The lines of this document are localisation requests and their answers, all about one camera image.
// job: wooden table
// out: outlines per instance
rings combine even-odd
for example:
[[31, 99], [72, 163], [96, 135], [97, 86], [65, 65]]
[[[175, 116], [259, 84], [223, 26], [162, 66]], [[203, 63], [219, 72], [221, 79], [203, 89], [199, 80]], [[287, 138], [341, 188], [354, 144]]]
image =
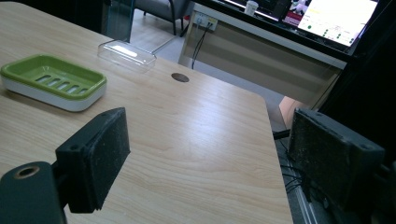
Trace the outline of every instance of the wooden table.
[[97, 57], [108, 40], [25, 5], [0, 3], [1, 66], [48, 53], [108, 81], [106, 94], [77, 113], [1, 84], [0, 175], [31, 161], [53, 163], [54, 150], [89, 120], [124, 106], [132, 152], [103, 209], [72, 214], [66, 206], [69, 223], [292, 222], [259, 95], [161, 58], [146, 74], [134, 73]]

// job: gray chair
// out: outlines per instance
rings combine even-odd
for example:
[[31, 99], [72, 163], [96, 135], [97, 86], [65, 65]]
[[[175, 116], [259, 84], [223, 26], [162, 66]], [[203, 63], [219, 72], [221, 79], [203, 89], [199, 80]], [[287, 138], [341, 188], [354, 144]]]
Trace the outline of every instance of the gray chair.
[[181, 30], [183, 30], [183, 17], [190, 13], [187, 10], [191, 4], [190, 0], [135, 0], [134, 8], [142, 10], [144, 15], [149, 13], [172, 22], [174, 35], [176, 35], [176, 20], [181, 21]]

